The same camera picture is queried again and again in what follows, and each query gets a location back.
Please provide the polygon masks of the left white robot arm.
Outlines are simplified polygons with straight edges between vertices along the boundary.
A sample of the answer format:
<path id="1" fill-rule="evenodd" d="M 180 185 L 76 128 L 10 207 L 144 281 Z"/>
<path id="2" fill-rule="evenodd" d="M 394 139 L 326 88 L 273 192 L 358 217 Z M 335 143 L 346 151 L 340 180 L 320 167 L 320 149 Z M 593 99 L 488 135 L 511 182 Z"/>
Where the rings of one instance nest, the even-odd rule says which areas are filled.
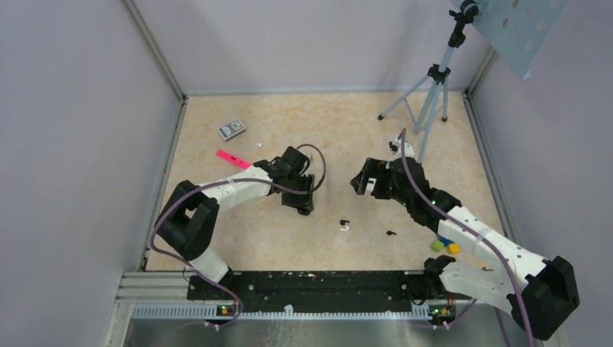
<path id="1" fill-rule="evenodd" d="M 279 193 L 281 204 L 308 215 L 319 183 L 308 173 L 309 157 L 294 147 L 272 160 L 259 160 L 225 179 L 208 184 L 180 182 L 156 220 L 154 234 L 173 254 L 206 277 L 205 290 L 215 299 L 229 295 L 231 269 L 211 241 L 218 216 L 240 204 Z"/>

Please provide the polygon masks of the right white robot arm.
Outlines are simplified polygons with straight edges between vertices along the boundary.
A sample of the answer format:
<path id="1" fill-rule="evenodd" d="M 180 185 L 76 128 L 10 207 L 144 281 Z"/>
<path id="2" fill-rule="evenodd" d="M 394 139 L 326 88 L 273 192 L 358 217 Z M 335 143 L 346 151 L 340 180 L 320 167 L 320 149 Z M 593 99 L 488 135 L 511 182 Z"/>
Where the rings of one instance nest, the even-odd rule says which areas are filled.
<path id="1" fill-rule="evenodd" d="M 489 265 L 477 269 L 453 257 L 429 258 L 425 291 L 434 298 L 463 294 L 510 315 L 538 340 L 549 340 L 578 308 L 573 266 L 565 258 L 548 260 L 477 218 L 448 192 L 432 187 L 413 158 L 367 158 L 350 185 L 358 195 L 395 200 L 411 218 Z"/>

